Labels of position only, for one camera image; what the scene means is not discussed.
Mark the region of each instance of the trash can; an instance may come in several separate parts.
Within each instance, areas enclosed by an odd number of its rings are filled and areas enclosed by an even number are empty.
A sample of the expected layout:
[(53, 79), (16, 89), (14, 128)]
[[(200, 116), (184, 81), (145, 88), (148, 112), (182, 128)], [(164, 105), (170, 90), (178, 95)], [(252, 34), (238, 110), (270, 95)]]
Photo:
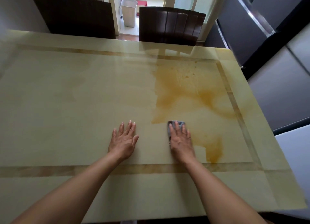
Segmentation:
[(135, 27), (137, 4), (136, 0), (122, 0), (121, 6), (125, 26)]

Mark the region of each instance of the white wall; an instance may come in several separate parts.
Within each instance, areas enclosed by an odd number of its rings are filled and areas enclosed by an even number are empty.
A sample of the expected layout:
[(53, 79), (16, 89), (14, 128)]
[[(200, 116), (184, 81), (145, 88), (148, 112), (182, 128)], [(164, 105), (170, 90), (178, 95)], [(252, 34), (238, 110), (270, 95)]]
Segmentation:
[[(310, 205), (310, 125), (276, 136), (276, 139)], [(280, 212), (310, 220), (310, 208)]]
[(50, 32), (33, 0), (0, 0), (0, 34), (6, 28)]

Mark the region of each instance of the table top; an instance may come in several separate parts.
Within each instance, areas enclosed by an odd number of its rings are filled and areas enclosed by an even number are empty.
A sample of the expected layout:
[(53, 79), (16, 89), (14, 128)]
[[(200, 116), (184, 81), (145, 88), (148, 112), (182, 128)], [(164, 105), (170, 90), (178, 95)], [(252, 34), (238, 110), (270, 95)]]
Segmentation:
[(136, 150), (83, 222), (205, 215), (168, 120), (186, 122), (199, 161), (256, 210), (306, 207), (230, 50), (14, 30), (0, 45), (0, 221), (103, 156), (129, 120)]

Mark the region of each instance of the chair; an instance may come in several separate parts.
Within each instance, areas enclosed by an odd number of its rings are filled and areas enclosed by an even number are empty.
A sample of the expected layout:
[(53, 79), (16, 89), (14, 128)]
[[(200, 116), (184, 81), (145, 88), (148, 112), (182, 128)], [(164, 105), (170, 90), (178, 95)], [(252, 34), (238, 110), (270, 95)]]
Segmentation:
[(34, 0), (51, 33), (115, 39), (111, 3)]
[(203, 13), (170, 7), (140, 7), (140, 41), (194, 46)]

